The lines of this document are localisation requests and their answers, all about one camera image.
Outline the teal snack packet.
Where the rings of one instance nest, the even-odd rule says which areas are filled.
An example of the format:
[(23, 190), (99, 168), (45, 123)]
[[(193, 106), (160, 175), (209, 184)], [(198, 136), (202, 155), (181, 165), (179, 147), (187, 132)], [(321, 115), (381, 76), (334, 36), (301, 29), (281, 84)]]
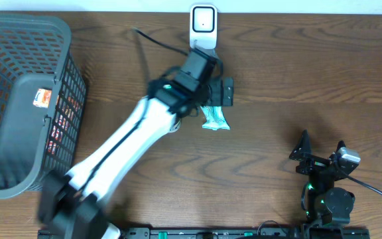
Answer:
[(219, 129), (230, 130), (221, 106), (201, 106), (202, 112), (205, 115), (206, 122), (202, 125), (204, 129), (217, 131)]

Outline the red orange snack bag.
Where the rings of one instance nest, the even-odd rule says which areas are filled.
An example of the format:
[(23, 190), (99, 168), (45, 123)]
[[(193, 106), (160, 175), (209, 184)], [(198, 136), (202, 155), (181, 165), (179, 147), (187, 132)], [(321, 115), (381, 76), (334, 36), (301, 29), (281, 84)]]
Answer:
[(58, 98), (57, 106), (61, 112), (56, 112), (54, 124), (51, 129), (50, 137), (46, 143), (46, 150), (51, 155), (55, 155), (63, 143), (63, 137), (66, 135), (67, 144), (74, 137), (77, 130), (79, 103), (73, 96), (68, 96), (67, 99)]

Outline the orange small carton box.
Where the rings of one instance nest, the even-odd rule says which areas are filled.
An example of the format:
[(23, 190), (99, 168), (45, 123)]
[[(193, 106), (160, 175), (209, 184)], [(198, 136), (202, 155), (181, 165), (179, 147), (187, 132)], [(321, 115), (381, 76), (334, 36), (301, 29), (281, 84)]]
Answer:
[(52, 90), (39, 88), (34, 97), (33, 105), (38, 108), (48, 108), (50, 104), (51, 95)]

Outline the green lid jar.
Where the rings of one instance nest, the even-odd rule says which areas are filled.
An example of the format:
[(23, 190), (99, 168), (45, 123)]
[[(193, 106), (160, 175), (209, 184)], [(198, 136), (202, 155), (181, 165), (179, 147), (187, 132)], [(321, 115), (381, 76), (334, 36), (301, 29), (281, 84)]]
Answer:
[(170, 133), (174, 133), (174, 132), (176, 132), (176, 131), (178, 131), (179, 130), (179, 128), (180, 128), (180, 126), (181, 126), (181, 119), (179, 119), (172, 127), (171, 127), (171, 129), (170, 129)]

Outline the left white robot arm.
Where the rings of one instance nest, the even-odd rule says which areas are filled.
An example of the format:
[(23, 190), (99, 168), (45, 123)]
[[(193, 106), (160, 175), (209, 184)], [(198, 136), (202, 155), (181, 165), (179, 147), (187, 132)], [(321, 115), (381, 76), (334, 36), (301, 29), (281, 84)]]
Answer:
[(52, 171), (44, 180), (38, 219), (56, 238), (121, 238), (122, 230), (104, 208), (134, 164), (160, 138), (173, 132), (193, 109), (214, 102), (213, 49), (195, 46), (182, 66), (151, 80), (126, 121), (96, 151), (65, 175)]

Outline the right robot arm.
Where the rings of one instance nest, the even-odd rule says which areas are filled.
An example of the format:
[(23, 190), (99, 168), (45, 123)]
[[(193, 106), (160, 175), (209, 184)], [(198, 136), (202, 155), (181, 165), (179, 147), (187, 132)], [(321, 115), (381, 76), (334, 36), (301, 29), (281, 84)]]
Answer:
[(301, 207), (306, 211), (307, 222), (313, 226), (343, 226), (350, 223), (355, 196), (335, 186), (359, 166), (359, 154), (338, 142), (337, 149), (328, 158), (312, 153), (307, 130), (289, 155), (298, 161), (296, 172), (306, 175), (308, 181), (302, 190)]

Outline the grey plastic basket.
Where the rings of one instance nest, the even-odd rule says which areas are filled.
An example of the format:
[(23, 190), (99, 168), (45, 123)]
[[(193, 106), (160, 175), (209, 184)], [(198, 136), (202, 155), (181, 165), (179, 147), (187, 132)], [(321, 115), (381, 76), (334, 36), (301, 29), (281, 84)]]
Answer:
[[(0, 13), (0, 199), (38, 191), (49, 171), (72, 166), (88, 93), (70, 52), (69, 26), (56, 17)], [(52, 90), (48, 108), (33, 100), (39, 88)], [(77, 130), (55, 155), (46, 150), (58, 98), (80, 105)]]

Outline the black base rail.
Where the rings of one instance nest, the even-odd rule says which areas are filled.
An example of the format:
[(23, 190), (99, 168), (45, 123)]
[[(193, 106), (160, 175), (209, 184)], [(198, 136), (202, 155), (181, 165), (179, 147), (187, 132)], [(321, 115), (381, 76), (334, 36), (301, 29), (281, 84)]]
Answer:
[(121, 233), (123, 239), (236, 239), (236, 238), (344, 238), (370, 239), (367, 229), (321, 230), (314, 229), (309, 236), (297, 228), (263, 227), (262, 229), (169, 229), (169, 228), (129, 228)]

